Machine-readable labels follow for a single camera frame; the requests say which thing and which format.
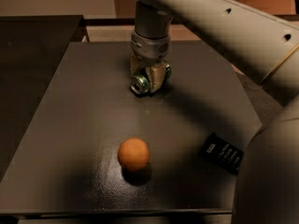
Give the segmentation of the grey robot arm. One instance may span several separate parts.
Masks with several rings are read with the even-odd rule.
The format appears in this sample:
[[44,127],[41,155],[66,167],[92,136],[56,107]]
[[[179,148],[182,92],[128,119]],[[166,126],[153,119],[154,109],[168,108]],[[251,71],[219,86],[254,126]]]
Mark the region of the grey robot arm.
[[299,224],[299,32],[234,0],[138,0],[184,24],[283,107],[250,140],[232,224]]

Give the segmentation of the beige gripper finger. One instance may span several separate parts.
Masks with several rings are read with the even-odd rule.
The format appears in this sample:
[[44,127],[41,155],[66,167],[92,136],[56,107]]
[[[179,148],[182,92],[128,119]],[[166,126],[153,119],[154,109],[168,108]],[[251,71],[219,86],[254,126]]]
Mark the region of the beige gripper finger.
[[136,55],[132,54],[130,58],[130,73],[131,76],[140,73],[144,68],[146,64],[144,61],[140,58],[138,58]]
[[147,68],[147,75],[149,76],[149,92],[155,93],[159,90],[163,83],[166,73],[166,62],[155,63]]

